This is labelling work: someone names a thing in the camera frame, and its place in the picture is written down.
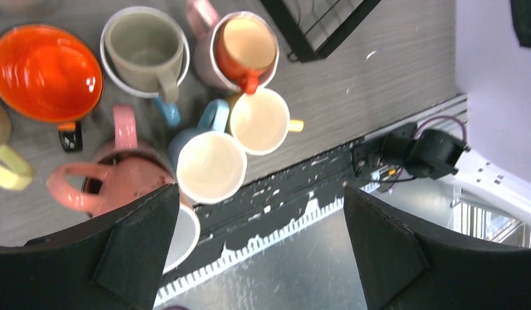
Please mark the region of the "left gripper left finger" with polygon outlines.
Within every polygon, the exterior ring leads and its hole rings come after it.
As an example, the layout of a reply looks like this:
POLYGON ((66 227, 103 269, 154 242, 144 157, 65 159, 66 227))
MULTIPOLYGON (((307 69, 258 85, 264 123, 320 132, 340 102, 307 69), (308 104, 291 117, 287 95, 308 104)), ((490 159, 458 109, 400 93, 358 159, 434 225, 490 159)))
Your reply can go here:
POLYGON ((165 185, 68 229, 0 246, 0 309, 152 309, 179 197, 165 185))

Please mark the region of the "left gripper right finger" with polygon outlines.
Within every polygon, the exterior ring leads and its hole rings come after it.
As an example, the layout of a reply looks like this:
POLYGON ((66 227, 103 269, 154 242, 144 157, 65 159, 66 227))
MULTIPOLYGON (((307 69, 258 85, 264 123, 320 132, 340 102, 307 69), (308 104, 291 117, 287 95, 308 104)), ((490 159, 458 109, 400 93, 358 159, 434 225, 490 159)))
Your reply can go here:
POLYGON ((454 232, 350 186, 344 216, 369 309, 531 309, 531 249, 454 232))

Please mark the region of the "cream floral mug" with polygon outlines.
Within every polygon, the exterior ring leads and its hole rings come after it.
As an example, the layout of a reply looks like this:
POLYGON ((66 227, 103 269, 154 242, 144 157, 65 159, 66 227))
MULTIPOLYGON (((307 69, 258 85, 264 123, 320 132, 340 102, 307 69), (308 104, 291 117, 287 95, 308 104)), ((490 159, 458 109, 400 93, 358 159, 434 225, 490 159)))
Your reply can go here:
POLYGON ((198 243, 200 232, 200 220, 194 208, 181 200, 163 274, 172 271, 189 257, 198 243))

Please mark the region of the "salmon pink mug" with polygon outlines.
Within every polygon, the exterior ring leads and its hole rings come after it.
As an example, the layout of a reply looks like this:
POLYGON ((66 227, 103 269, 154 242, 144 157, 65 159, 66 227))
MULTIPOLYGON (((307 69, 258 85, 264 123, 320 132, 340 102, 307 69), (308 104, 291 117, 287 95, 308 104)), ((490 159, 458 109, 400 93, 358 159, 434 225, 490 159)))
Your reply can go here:
POLYGON ((60 165, 49 176, 47 187, 65 207, 100 216, 169 183, 175 183, 169 171, 143 157, 129 156, 115 165, 89 162, 60 165), (97 194, 82 192, 67 182, 67 176, 98 179, 101 189, 97 194))

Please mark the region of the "light blue faceted mug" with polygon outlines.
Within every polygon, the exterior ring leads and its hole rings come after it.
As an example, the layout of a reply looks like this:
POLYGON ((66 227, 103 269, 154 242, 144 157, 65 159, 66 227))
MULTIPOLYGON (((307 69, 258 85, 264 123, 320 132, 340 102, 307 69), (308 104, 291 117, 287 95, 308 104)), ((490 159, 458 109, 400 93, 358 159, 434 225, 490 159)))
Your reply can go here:
POLYGON ((167 147, 174 179, 192 204, 216 204, 243 184, 247 155, 225 132, 229 113, 226 100, 212 100, 197 126, 180 131, 167 147))

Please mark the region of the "yellow-green faceted mug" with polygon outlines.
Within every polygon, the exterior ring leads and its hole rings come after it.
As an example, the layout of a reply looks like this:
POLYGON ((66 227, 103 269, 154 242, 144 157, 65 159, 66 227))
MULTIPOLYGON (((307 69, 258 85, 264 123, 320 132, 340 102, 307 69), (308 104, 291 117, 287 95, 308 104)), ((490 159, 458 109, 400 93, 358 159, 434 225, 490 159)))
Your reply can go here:
POLYGON ((34 168, 9 144, 12 125, 8 113, 0 104, 0 187, 22 191, 34 177, 34 168))

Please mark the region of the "yellow mug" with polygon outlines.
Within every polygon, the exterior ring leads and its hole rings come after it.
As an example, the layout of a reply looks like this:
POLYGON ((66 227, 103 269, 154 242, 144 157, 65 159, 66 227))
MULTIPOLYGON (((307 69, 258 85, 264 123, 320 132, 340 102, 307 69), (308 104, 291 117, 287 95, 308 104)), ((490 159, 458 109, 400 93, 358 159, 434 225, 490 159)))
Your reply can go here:
POLYGON ((304 122, 292 119, 285 99, 269 88, 254 94, 226 97, 230 114, 227 132, 252 156, 274 152, 289 132, 301 132, 304 122))

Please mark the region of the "large orange mug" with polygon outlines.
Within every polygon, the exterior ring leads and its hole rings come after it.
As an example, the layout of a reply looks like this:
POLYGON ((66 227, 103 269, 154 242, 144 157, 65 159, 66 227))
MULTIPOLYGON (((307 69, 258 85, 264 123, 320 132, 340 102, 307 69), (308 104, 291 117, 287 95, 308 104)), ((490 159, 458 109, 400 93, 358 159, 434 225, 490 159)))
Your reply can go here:
POLYGON ((27 23, 0 35, 0 98, 29 119, 55 124, 65 152, 82 151, 81 120, 104 84, 91 49, 66 30, 27 23))

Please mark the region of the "beige grey cup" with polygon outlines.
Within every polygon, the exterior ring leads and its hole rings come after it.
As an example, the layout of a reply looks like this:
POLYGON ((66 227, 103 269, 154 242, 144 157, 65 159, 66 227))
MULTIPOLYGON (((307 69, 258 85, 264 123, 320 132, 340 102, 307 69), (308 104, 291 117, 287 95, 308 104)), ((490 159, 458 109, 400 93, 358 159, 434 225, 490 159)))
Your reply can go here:
POLYGON ((123 82, 156 92, 165 103, 177 102, 184 46, 183 31, 173 18, 151 7, 131 7, 112 18, 104 40, 123 82))

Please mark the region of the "small orange cup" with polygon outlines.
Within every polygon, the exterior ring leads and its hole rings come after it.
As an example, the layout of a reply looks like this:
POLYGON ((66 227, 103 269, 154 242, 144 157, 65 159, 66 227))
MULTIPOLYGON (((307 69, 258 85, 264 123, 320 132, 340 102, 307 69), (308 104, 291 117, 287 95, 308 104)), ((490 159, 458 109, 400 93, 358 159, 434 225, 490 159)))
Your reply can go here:
POLYGON ((233 17, 220 29, 218 67, 247 94, 256 92, 260 76, 273 67, 277 54, 273 33, 255 17, 233 17))

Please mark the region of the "light pink faceted mug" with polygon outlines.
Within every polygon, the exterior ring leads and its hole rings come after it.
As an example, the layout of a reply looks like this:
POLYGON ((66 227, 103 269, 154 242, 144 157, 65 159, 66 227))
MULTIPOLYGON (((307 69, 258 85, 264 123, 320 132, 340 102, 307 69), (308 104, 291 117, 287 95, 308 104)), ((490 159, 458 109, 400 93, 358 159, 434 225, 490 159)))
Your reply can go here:
POLYGON ((241 91, 241 88, 234 81, 228 79, 221 72, 214 54, 216 44, 220 37, 220 29, 229 20, 235 17, 253 17, 257 19, 273 35, 275 47, 279 47, 278 39, 273 29, 264 19, 253 12, 232 12, 221 17, 209 1, 187 1, 185 14, 193 34, 197 39, 193 53, 194 69, 200 80, 209 87, 220 88, 231 92, 241 91))

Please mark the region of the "black wire dish rack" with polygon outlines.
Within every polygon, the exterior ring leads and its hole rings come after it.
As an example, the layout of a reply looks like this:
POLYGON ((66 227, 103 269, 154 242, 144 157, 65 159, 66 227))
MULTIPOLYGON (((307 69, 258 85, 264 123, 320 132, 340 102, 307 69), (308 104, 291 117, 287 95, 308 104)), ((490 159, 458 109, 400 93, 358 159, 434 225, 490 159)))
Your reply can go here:
POLYGON ((287 43, 287 60, 292 63, 329 57, 379 3, 379 0, 261 2, 287 43))

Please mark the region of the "pink patterned mug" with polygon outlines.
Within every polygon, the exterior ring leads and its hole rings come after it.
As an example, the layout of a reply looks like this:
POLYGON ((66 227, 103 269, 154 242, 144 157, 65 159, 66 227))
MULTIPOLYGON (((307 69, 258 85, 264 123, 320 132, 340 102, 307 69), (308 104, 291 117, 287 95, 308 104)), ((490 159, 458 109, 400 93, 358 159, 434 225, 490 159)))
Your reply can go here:
POLYGON ((140 156, 160 166, 173 179, 172 166, 166 155, 151 143, 140 139, 137 133, 134 110, 129 105, 116 104, 112 107, 114 137, 98 148, 92 161, 113 164, 128 156, 140 156))

